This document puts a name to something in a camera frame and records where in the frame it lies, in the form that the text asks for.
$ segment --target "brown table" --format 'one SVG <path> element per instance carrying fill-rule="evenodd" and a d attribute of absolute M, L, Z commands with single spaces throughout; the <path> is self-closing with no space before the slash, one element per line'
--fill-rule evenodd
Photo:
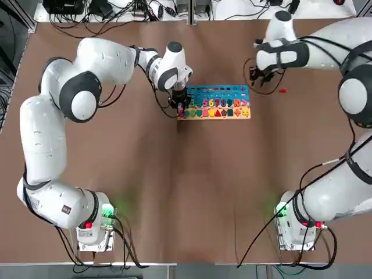
<path fill-rule="evenodd" d="M 298 35 L 306 35 L 329 23 L 302 20 L 295 27 Z M 254 57 L 253 41 L 266 26 L 265 20 L 200 22 L 197 27 L 130 23 L 102 38 L 155 47 L 160 53 L 169 41 L 180 41 L 194 70 L 189 84 L 243 84 L 242 65 Z M 83 29 L 74 34 L 88 35 Z M 69 261 L 54 228 L 32 216 L 16 196 L 24 162 L 19 107 L 37 94 L 46 61 L 54 56 L 73 60 L 78 42 L 44 23 L 30 35 L 0 136 L 1 263 Z M 67 122 L 63 179 L 107 193 L 130 220 L 141 262 L 235 263 L 234 227 L 240 259 L 280 195 L 297 188 L 310 166 L 345 151 L 351 135 L 337 101 L 339 80 L 337 71 L 290 69 L 281 85 L 287 93 L 251 93 L 250 120 L 177 122 L 161 113 L 137 69 L 115 105 L 89 123 Z M 105 95 L 112 87 L 104 85 Z M 337 262 L 371 262 L 369 223 L 368 216 L 358 216 L 332 224 L 339 243 Z M 323 246 L 319 243 L 303 259 L 326 262 Z M 288 262 L 294 258 L 284 254 Z M 121 242 L 97 261 L 122 262 Z M 246 262 L 278 261 L 270 226 Z"/>

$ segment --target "number puzzle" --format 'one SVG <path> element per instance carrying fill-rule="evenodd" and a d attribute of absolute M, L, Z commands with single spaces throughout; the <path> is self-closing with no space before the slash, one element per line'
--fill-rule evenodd
<path fill-rule="evenodd" d="M 185 111 L 179 104 L 179 120 L 251 118 L 247 85 L 188 86 L 187 94 L 191 101 Z"/>

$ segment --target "floor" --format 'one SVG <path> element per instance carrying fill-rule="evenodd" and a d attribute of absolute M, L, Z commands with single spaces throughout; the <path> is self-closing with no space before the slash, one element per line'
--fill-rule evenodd
<path fill-rule="evenodd" d="M 258 267 L 258 278 L 264 279 L 266 277 L 266 267 Z M 281 279 L 282 277 L 274 270 L 273 278 Z M 310 271 L 307 270 L 297 278 L 310 279 L 350 279 L 358 278 L 365 279 L 370 278 L 372 273 L 371 265 L 362 264 L 335 264 L 326 271 Z M 168 270 L 165 266 L 151 267 L 145 270 L 138 270 L 132 268 L 125 273 L 122 273 L 119 268 L 103 268 L 88 270 L 84 274 L 73 274 L 72 267 L 70 265 L 60 266 L 0 266 L 0 279 L 8 278 L 28 278 L 28 279 L 68 279 L 68 278 L 123 278 L 123 277 L 138 277 L 138 278 L 151 278 L 151 279 L 202 279 L 202 278 L 213 278 L 213 279 L 246 279 L 256 278 L 255 266 L 243 266 L 240 269 L 236 269 L 235 266 L 215 266 L 213 264 L 181 264 L 177 267 L 171 267 Z"/>

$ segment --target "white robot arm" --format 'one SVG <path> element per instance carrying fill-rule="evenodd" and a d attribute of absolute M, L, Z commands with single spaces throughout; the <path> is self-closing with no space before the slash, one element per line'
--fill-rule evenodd
<path fill-rule="evenodd" d="M 292 17 L 285 11 L 275 14 L 265 39 L 257 46 L 255 76 L 266 76 L 278 69 L 305 67 L 340 69 L 338 87 L 341 108 L 358 126 L 372 127 L 372 18 L 357 17 L 331 24 L 310 36 L 296 38 Z M 346 161 L 294 197 L 277 218 L 282 250 L 312 247 L 316 221 L 332 221 L 372 210 L 372 132 L 367 132 L 353 147 L 363 145 L 354 155 L 348 150 Z M 276 210 L 295 193 L 286 192 Z"/>
<path fill-rule="evenodd" d="M 20 108 L 20 133 L 25 157 L 17 195 L 32 210 L 60 227 L 77 229 L 78 241 L 97 245 L 105 237 L 113 207 L 100 192 L 72 187 L 60 176 L 66 168 L 65 118 L 85 123 L 97 111 L 102 83 L 126 84 L 140 66 L 160 91 L 186 96 L 192 70 L 181 44 L 167 45 L 164 57 L 155 49 L 123 46 L 85 38 L 74 62 L 53 58 L 45 66 L 40 94 Z"/>

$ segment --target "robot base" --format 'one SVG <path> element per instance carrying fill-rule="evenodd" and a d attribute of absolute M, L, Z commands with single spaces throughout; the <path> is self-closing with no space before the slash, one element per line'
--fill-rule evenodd
<path fill-rule="evenodd" d="M 286 204 L 293 194 L 293 191 L 288 191 L 282 196 L 280 203 L 276 206 L 276 208 L 274 208 L 275 214 Z M 281 213 L 282 217 L 278 217 L 274 220 L 279 249 L 282 251 L 301 251 L 306 226 L 298 222 L 291 202 L 287 204 Z M 304 251 L 314 250 L 315 235 L 316 227 L 309 228 L 306 234 L 305 244 L 303 246 Z"/>
<path fill-rule="evenodd" d="M 79 251 L 106 252 L 114 248 L 116 209 L 110 204 L 108 197 L 96 192 L 98 197 L 98 214 L 91 228 L 76 228 Z"/>
<path fill-rule="evenodd" d="M 78 242 L 78 250 L 81 252 L 107 252 L 114 250 L 114 237 L 113 231 L 106 231 L 105 236 L 100 244 L 86 245 Z"/>

